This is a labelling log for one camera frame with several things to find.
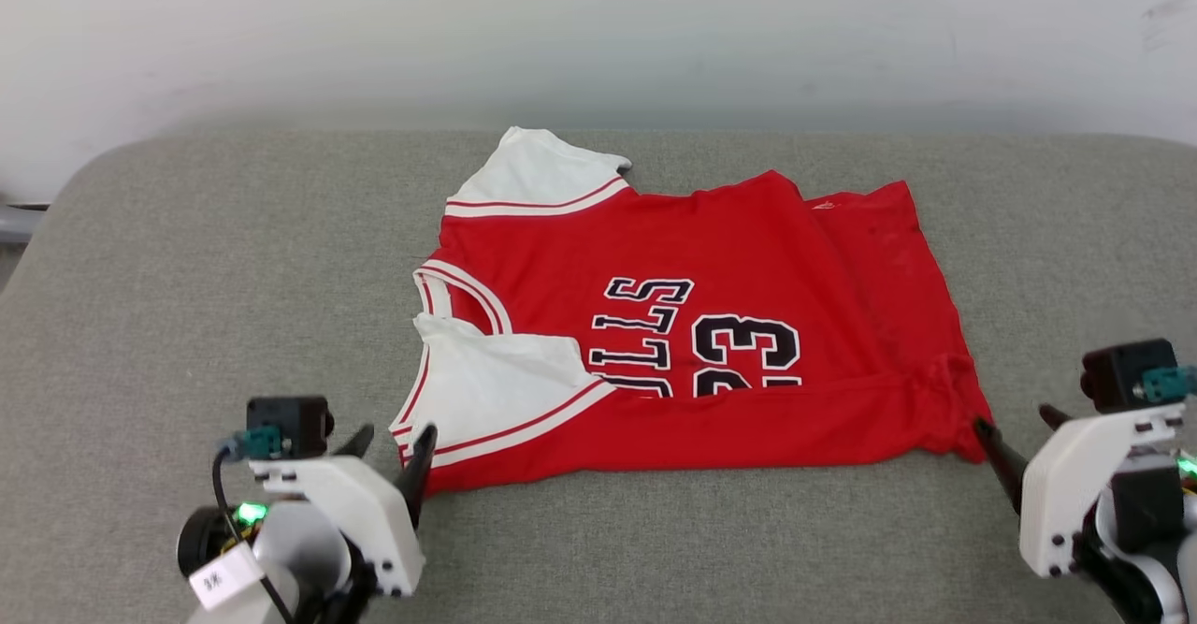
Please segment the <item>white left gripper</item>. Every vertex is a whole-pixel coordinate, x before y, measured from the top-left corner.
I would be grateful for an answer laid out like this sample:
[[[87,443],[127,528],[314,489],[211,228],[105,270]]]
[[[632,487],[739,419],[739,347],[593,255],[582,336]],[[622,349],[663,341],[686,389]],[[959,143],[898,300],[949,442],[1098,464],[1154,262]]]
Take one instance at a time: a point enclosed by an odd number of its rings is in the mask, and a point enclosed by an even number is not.
[[[348,584],[358,556],[383,594],[417,590],[425,567],[417,531],[438,429],[425,425],[408,444],[396,484],[363,461],[375,432],[361,425],[328,458],[249,462],[265,491],[281,496],[253,550],[260,559],[291,559],[291,572],[332,590]]]

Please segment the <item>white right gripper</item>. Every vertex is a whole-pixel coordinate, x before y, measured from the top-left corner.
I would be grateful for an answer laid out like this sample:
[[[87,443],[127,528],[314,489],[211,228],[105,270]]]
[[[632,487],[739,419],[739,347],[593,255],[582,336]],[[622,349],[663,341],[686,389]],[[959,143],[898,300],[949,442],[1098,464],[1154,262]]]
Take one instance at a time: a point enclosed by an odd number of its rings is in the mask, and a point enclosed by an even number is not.
[[[1086,514],[1116,471],[1137,446],[1175,437],[1184,413],[1184,402],[1173,402],[1073,419],[1073,414],[1043,402],[1040,419],[1055,432],[1029,461],[1005,444],[999,428],[976,418],[976,440],[1020,516],[1017,547],[1032,572],[1043,578],[1065,572],[1073,564],[1067,543],[1083,529]]]

